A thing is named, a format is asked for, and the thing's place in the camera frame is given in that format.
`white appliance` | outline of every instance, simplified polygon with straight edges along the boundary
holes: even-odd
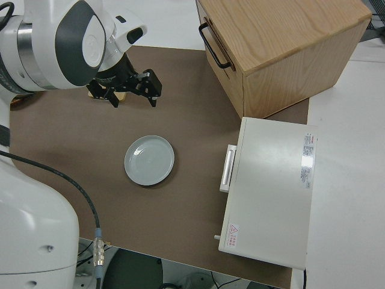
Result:
[[[242,118],[229,146],[219,250],[305,269],[317,127]]]

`black handle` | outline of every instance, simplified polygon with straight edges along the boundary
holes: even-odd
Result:
[[[212,57],[214,58],[216,64],[217,64],[220,68],[225,69],[225,68],[230,67],[230,66],[231,66],[231,62],[221,63],[221,61],[218,59],[217,55],[215,54],[214,50],[212,50],[212,48],[211,48],[209,42],[207,41],[205,35],[203,35],[202,30],[205,29],[205,28],[207,28],[208,26],[209,26],[209,25],[208,25],[207,22],[202,23],[202,24],[199,26],[199,34],[200,34],[200,36],[202,37],[203,42],[204,42],[205,45],[207,46],[207,49],[210,51],[210,53],[211,53]]]

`wooden crate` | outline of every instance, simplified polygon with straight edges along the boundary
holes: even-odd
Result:
[[[267,117],[335,85],[371,18],[361,0],[197,0],[197,8],[208,60],[240,117]]]

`gray ceramic plate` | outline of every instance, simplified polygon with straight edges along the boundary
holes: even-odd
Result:
[[[135,140],[127,150],[125,169],[139,185],[155,185],[165,179],[174,165],[174,150],[167,140],[147,135]]]

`warning triangle sticker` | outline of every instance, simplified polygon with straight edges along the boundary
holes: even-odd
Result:
[[[238,229],[236,227],[234,227],[234,225],[231,225],[230,226],[230,233],[234,234],[235,232],[238,232]]]

